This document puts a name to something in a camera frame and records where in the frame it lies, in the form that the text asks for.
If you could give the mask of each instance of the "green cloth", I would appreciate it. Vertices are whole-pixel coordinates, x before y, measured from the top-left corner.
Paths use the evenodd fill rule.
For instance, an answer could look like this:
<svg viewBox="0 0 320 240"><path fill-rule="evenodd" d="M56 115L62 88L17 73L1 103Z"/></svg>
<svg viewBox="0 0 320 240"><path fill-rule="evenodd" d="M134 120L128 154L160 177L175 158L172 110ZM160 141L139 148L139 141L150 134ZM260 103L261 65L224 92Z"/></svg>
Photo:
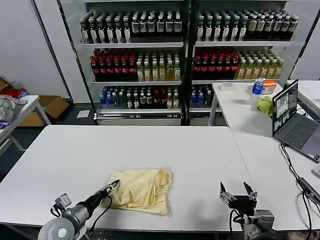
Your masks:
<svg viewBox="0 0 320 240"><path fill-rule="evenodd" d="M256 103L256 109L271 117L273 113L272 98L269 96L259 98Z"/></svg>

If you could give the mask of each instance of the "laptop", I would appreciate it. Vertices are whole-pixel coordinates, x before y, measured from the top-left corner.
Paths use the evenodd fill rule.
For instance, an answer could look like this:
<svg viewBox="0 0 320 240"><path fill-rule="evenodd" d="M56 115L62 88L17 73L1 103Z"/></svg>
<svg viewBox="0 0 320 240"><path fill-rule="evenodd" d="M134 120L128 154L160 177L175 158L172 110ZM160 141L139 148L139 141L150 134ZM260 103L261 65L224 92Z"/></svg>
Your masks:
<svg viewBox="0 0 320 240"><path fill-rule="evenodd" d="M320 124L297 113L298 79L272 98L272 136L320 162Z"/></svg>

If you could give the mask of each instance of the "drink refrigerator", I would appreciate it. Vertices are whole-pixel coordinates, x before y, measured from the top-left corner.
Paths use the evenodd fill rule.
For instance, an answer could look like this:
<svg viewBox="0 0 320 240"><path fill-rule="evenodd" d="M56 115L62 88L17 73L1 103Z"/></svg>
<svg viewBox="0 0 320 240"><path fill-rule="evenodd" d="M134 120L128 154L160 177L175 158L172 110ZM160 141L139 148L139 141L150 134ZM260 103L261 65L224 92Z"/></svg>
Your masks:
<svg viewBox="0 0 320 240"><path fill-rule="evenodd" d="M69 39L71 45L76 54L78 65L83 77L87 89L93 101L95 108L95 117L99 125L161 125L161 126L178 126L178 125L207 125L208 117L211 110L211 100L213 97L213 91L211 85L214 82L253 82L252 77L237 79L235 75L228 75L221 77L218 74L205 74L205 77L196 77L195 69L197 69L196 62L197 54L206 53L211 51L213 53L220 51L237 52L237 53L265 53L272 52L271 57L280 56L280 59L284 60L282 65L282 71L279 78L273 80L278 83L284 83L290 79L292 71L298 59L302 56L312 31L319 18L319 7L320 2L317 0L58 0L58 5L64 19L65 27L69 33ZM203 28L206 28L208 23L208 12L213 16L213 20L216 20L216 15L219 13L223 15L223 12L231 17L237 12L245 13L245 10L254 11L268 11L272 10L275 12L283 11L289 14L295 14L299 16L298 24L294 29L293 35L290 39L263 39L261 37L254 39L246 39L243 41L227 39L226 41L213 41L212 38L205 40L206 31L204 30L201 39L198 39L198 25L199 15L204 16ZM167 21L168 13L172 12L172 17L177 18L176 13L179 12L181 19L181 32L175 34L173 32L164 31L163 34L156 34L152 32L139 33L134 35L132 32L132 21L134 12L137 13L137 18L141 20L143 11L146 11L146 19L151 16L151 11L155 12L156 20L159 19L160 11L164 12L164 19ZM97 37L96 42L92 39L85 40L82 34L80 19L89 18L90 16L98 18L105 14L102 18L103 21L107 21L106 17L111 14L112 21L115 22L118 14L122 28L123 19L128 14L129 19L129 30L130 39L126 39L126 33L122 29L121 43L118 43L117 28L112 23L113 27L113 42L110 43L108 40L108 34L105 31L105 43L102 43ZM101 55L105 54L107 61L108 54L110 58L115 59L122 58L123 55L128 56L125 61L127 66L130 64L130 56L132 52L135 52L135 64L136 64L136 75L134 77L126 77L124 75L104 75L100 77L93 73L91 56L99 59ZM153 61L153 55L157 58L157 69L160 71L159 58L161 53L165 58L165 63L169 62L168 54L171 55L172 59L178 54L179 59L179 71L180 78L169 79L167 75L161 81L147 80L145 75L144 79L141 80L138 77L139 67L137 61L138 56L142 54L141 64L144 64L144 58L149 53L150 63L149 66L152 68L151 62ZM147 94L148 88L152 96L152 104L146 104L142 100L138 99L139 107L133 107L135 105L134 91L136 90L138 97L142 88L144 93ZM108 104L107 95L112 95L118 88L118 91L123 89L124 96L127 93L131 95L132 107L128 104ZM193 102L192 92L196 92L196 95L200 94L200 89L203 92L204 102L198 100ZM178 105L171 104L168 107L168 93L171 91L172 96L178 92ZM155 103L154 100L159 96L162 104Z"/></svg>

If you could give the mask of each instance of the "white table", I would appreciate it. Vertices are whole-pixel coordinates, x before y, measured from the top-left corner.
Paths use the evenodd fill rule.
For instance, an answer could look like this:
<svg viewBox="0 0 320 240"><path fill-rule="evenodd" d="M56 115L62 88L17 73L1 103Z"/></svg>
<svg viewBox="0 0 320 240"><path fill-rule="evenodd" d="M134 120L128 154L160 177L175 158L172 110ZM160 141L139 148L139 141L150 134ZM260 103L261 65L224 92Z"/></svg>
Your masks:
<svg viewBox="0 0 320 240"><path fill-rule="evenodd" d="M299 195L301 191L289 171L280 143L271 137L272 119L247 104L253 83L232 84L233 92L221 91L221 83L214 83L212 88L256 187L258 203L275 216L274 230L307 229L308 216ZM281 89L277 85L273 94ZM298 174L320 192L320 179L310 172L316 164L294 150L286 149ZM313 204L311 208L312 228L320 229L319 213Z"/></svg>
<svg viewBox="0 0 320 240"><path fill-rule="evenodd" d="M166 168L173 172L169 216L110 209L97 228L141 231L229 231L230 209L220 182L245 195L255 189L228 127L47 126L0 183L0 223L40 226L68 193L72 204L105 186L112 172ZM103 211L97 208L90 227ZM233 229L240 231L234 223Z"/></svg>
<svg viewBox="0 0 320 240"><path fill-rule="evenodd" d="M298 82L298 98L320 118L320 81L301 80Z"/></svg>
<svg viewBox="0 0 320 240"><path fill-rule="evenodd" d="M11 133L13 132L13 130L15 130L17 126L19 126L19 124L21 124L25 120L25 118L33 110L37 112L38 116L45 125L51 125L46 113L44 112L39 103L38 95L27 95L22 97L21 99L25 99L28 102L26 105L23 106L18 117L10 125L6 126L4 129L0 129L0 144L5 140L5 142L2 145L0 145L0 156L7 150L7 148L12 143L14 143L21 152L25 151L25 149L20 145L16 138L14 138L14 136L11 135Z"/></svg>

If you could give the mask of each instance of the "laptop screen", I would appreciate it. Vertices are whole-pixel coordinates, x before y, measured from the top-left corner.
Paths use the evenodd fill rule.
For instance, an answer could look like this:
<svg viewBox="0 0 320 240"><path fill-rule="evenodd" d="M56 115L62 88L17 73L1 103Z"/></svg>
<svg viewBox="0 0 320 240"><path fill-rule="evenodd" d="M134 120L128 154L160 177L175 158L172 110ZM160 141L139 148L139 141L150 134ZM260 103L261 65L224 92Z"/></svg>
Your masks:
<svg viewBox="0 0 320 240"><path fill-rule="evenodd" d="M298 79L272 98L272 136L297 112Z"/></svg>

